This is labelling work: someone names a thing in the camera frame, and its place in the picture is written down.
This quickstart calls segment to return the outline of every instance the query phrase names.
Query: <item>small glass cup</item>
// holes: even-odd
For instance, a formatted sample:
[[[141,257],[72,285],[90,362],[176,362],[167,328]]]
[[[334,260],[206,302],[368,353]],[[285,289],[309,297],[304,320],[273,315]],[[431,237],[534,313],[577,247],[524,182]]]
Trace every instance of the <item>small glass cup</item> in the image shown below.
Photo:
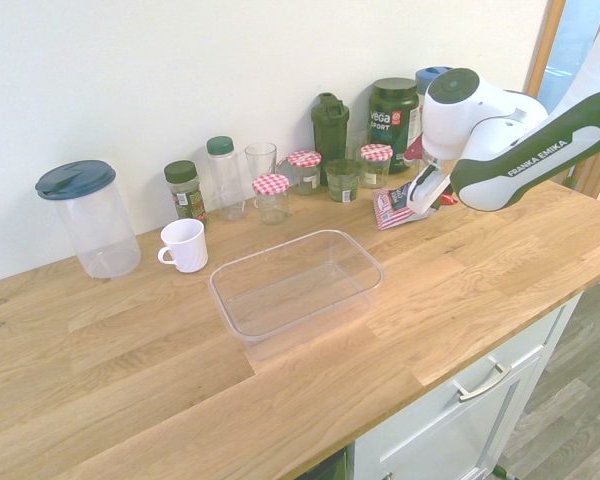
[[[253,143],[244,149],[244,154],[249,164],[251,180],[255,181],[266,173],[275,173],[277,147],[273,143]]]
[[[253,182],[255,207],[266,225],[278,225],[289,217],[289,179],[278,173],[267,173]]]
[[[325,166],[325,171],[331,200],[348,203],[358,197],[360,162],[344,158],[332,160]]]
[[[322,155],[313,150],[301,150],[287,159],[292,168],[294,191],[305,196],[318,192]]]
[[[364,188],[382,188],[387,184],[393,149],[389,145],[371,144],[360,149]]]

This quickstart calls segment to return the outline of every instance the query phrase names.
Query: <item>dark green lid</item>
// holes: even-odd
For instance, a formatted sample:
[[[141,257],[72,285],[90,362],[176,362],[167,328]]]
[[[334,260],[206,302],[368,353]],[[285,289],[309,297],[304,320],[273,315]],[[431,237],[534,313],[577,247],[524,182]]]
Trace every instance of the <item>dark green lid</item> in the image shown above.
[[[213,137],[207,140],[207,152],[211,155],[226,155],[233,151],[231,137]]]
[[[383,78],[373,83],[373,93],[384,98],[410,97],[417,89],[417,82],[410,78]]]
[[[189,160],[179,160],[164,167],[164,176],[169,183],[186,183],[198,176],[196,166]]]
[[[429,85],[429,95],[438,103],[460,103],[475,93],[480,77],[468,68],[453,68]]]
[[[317,125],[346,125],[349,109],[333,93],[321,93],[320,103],[311,109],[311,120]]]
[[[45,173],[38,183],[38,195],[45,200],[70,200],[97,192],[116,178],[116,172],[100,160],[67,163]]]

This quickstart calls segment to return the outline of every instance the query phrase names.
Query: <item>drawer handle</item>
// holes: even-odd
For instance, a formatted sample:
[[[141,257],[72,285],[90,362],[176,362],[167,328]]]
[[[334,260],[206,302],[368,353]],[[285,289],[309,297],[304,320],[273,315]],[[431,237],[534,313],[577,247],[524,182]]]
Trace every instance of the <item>drawer handle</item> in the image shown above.
[[[459,387],[458,393],[460,393],[460,398],[458,400],[460,400],[460,403],[467,402],[476,397],[479,397],[483,393],[487,393],[489,390],[491,390],[493,387],[495,387],[505,378],[507,378],[507,375],[509,375],[509,373],[511,372],[511,368],[511,365],[505,367],[504,365],[496,363],[496,370],[498,370],[498,372],[500,373],[493,380],[491,380],[488,383],[485,383],[483,386],[477,388],[473,392],[467,392],[464,388]]]

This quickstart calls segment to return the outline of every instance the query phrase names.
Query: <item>green shaker bottle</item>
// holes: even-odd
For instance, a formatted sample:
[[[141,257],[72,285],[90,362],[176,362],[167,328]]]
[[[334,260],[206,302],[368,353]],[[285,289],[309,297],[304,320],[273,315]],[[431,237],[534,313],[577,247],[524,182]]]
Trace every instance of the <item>green shaker bottle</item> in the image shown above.
[[[347,146],[349,109],[332,93],[321,93],[320,103],[311,109],[315,151],[322,155],[320,184],[327,185],[324,167],[331,160],[344,158]]]

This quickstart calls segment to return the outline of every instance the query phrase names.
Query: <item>red gingham lid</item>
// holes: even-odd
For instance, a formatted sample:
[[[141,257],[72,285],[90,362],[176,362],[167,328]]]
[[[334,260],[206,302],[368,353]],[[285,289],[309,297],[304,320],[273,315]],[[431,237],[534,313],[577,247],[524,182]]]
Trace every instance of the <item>red gingham lid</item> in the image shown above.
[[[322,160],[322,155],[313,150],[301,150],[289,155],[289,163],[294,167],[315,167]]]
[[[393,157],[393,149],[389,145],[372,143],[360,149],[360,155],[370,162],[384,162]]]
[[[289,179],[279,173],[267,173],[256,178],[252,186],[259,195],[275,195],[289,188]]]

